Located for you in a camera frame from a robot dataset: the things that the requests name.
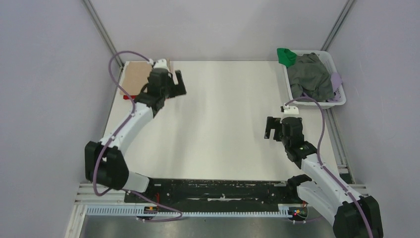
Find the beige t shirt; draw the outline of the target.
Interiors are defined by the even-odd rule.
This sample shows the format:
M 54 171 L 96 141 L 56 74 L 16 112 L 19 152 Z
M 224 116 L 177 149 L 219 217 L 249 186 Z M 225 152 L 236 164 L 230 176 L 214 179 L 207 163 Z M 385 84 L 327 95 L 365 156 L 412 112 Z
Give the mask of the beige t shirt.
M 123 70 L 121 84 L 126 93 L 120 90 L 120 95 L 138 95 L 143 86 L 148 84 L 148 77 L 152 69 L 152 66 L 145 61 L 128 62 Z

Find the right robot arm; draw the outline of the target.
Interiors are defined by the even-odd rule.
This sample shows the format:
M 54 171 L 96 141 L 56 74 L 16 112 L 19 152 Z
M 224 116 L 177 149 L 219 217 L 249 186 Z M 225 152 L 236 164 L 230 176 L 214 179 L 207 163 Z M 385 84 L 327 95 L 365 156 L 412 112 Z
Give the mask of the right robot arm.
M 304 174 L 288 179 L 286 196 L 314 207 L 332 226 L 337 238 L 382 238 L 380 207 L 335 175 L 319 150 L 303 135 L 301 118 L 267 117 L 264 137 L 281 142 L 288 159 Z

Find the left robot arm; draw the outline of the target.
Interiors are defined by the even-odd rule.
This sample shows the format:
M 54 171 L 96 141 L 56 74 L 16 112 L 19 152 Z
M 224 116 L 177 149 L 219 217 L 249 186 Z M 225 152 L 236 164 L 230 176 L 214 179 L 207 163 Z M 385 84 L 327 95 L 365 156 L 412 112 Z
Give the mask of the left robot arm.
M 180 70 L 170 73 L 165 68 L 152 69 L 126 119 L 110 135 L 86 144 L 86 179 L 114 190 L 136 191 L 142 201 L 152 201 L 156 189 L 149 185 L 150 178 L 130 171 L 124 155 L 141 129 L 164 107 L 166 99 L 185 94 Z

